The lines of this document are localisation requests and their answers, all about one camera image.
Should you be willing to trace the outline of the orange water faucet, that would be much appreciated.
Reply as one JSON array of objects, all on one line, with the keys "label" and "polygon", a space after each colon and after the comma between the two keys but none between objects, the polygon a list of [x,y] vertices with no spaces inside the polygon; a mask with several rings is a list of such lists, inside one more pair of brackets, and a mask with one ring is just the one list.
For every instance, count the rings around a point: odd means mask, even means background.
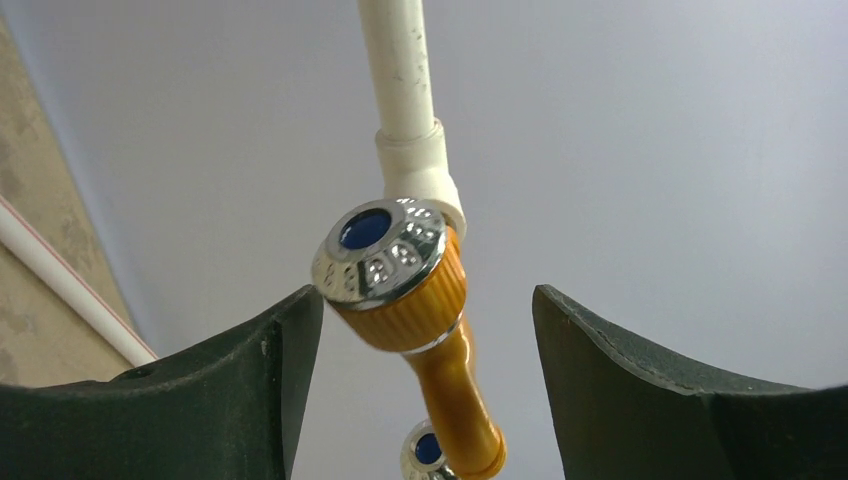
[{"label": "orange water faucet", "polygon": [[389,198],[355,207],[321,243],[311,275],[362,341],[410,365],[448,467],[461,479],[498,475],[507,446],[476,382],[459,235],[436,204]]}]

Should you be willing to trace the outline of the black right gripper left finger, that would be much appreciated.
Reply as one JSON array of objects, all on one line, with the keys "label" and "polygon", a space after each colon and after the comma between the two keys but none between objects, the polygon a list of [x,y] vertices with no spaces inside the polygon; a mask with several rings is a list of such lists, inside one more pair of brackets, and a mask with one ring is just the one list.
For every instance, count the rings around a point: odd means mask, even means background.
[{"label": "black right gripper left finger", "polygon": [[288,479],[323,321],[304,286],[107,382],[1,389],[5,479]]}]

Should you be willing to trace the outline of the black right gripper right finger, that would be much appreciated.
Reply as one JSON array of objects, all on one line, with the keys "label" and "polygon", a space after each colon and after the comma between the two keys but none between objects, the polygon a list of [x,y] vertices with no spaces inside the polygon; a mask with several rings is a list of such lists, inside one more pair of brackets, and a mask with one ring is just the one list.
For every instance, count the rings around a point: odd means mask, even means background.
[{"label": "black right gripper right finger", "polygon": [[847,389],[761,380],[691,359],[549,285],[539,358],[569,479],[843,479]]}]

